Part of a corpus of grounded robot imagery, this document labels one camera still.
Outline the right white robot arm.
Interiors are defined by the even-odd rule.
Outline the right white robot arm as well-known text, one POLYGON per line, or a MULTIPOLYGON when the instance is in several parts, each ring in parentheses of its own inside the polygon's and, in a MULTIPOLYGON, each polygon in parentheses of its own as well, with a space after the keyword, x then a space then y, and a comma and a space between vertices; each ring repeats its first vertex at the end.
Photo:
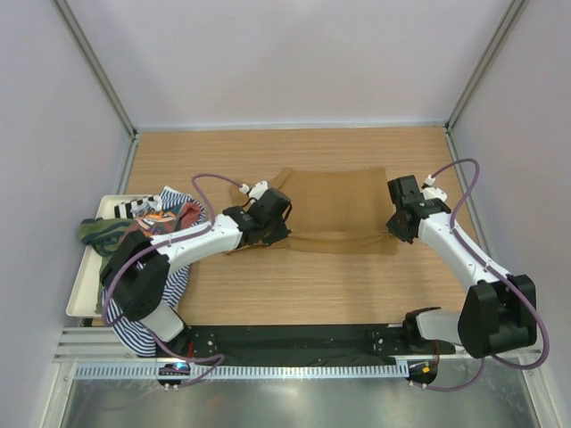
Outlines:
POLYGON ((451 223, 446 194, 413 176, 387 184, 394 214, 388 231, 405 243, 421 241, 453 273, 466 292, 461 311, 438 307, 405 316, 402 342, 421 353, 434 341, 462 346, 473 358, 484 358, 535 344, 536 289, 527 275, 513 275, 478 247, 459 224, 451 223))

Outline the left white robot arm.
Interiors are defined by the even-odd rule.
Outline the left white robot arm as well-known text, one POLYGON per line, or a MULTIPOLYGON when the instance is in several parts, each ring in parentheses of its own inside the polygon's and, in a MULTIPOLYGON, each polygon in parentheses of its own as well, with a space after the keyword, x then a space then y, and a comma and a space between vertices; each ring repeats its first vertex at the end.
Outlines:
POLYGON ((120 314, 146 327, 169 356, 182 355, 190 339, 187 324, 162 298, 168 277, 211 255, 269 246, 290 234, 291 200, 265 182, 251 194, 248 207, 229 207, 209 223, 153 237, 140 230, 128 233, 100 274, 106 296, 120 314))

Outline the tan brown tank top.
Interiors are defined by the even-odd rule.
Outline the tan brown tank top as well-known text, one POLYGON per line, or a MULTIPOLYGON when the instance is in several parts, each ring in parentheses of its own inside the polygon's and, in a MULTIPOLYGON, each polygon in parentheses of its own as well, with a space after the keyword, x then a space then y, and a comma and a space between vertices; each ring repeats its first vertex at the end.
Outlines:
POLYGON ((293 204, 291 234, 270 246, 331 254, 394 255, 398 240, 386 229, 393 205, 383 167, 345 171, 284 168, 268 181, 293 204))

